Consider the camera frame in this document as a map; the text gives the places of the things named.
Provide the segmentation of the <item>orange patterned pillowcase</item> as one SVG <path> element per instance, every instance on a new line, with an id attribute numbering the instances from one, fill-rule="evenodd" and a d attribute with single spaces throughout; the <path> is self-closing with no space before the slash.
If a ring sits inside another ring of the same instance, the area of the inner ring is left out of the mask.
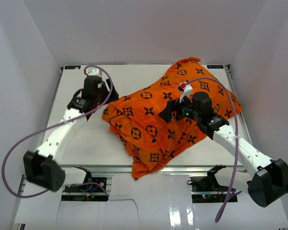
<path id="1" fill-rule="evenodd" d="M 102 119 L 133 158 L 132 177 L 137 180 L 164 168 L 173 158 L 205 138 L 189 116 L 178 119 L 167 105 L 179 101 L 179 85 L 205 92 L 215 113 L 225 119 L 242 111 L 236 94 L 225 90 L 200 59 L 189 57 L 173 64 L 155 83 L 123 96 L 104 109 Z"/>

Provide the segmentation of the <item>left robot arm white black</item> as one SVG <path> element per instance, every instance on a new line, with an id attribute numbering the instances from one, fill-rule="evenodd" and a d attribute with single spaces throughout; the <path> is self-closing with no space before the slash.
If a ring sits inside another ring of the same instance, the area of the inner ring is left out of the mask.
<path id="1" fill-rule="evenodd" d="M 27 181 L 52 192 L 63 186 L 65 171 L 59 162 L 69 143 L 92 113 L 119 98 L 112 81 L 103 80 L 101 73 L 93 66 L 84 70 L 84 86 L 73 95 L 61 122 L 35 151 L 25 153 L 23 161 Z"/>

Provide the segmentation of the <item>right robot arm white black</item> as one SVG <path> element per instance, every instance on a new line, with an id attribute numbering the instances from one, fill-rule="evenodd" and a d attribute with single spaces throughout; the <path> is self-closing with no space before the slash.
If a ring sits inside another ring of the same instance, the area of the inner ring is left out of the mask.
<path id="1" fill-rule="evenodd" d="M 266 207 L 288 193 L 288 165 L 282 159 L 273 160 L 244 138 L 235 135 L 229 122 L 214 112 L 212 100 L 205 92 L 196 92 L 192 99 L 183 94 L 170 100 L 158 116 L 165 122 L 189 118 L 197 122 L 202 133 L 224 147 L 245 167 L 237 172 L 225 165 L 217 165 L 203 179 L 213 191 L 223 186 L 247 193 L 259 206 Z"/>

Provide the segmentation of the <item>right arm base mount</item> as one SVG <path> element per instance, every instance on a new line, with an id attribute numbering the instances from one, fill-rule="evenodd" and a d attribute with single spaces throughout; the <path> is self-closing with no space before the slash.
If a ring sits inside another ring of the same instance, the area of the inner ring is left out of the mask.
<path id="1" fill-rule="evenodd" d="M 192 189 L 192 202 L 196 203 L 223 203 L 228 193 L 227 186 L 217 183 L 214 174 L 226 168 L 225 165 L 216 165 L 205 176 L 193 176 L 187 181 Z"/>

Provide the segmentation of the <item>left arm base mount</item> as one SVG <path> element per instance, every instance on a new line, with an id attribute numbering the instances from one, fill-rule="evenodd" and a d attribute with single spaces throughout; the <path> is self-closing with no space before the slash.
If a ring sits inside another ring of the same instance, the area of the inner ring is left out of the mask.
<path id="1" fill-rule="evenodd" d="M 66 185 L 63 189 L 65 193 L 86 193 L 92 196 L 94 193 L 104 193 L 104 190 L 106 191 L 108 182 L 106 177 L 95 177 L 91 171 L 83 167 L 73 167 L 73 169 L 80 170 L 84 173 L 84 177 L 80 182 L 73 182 L 71 185 Z"/>

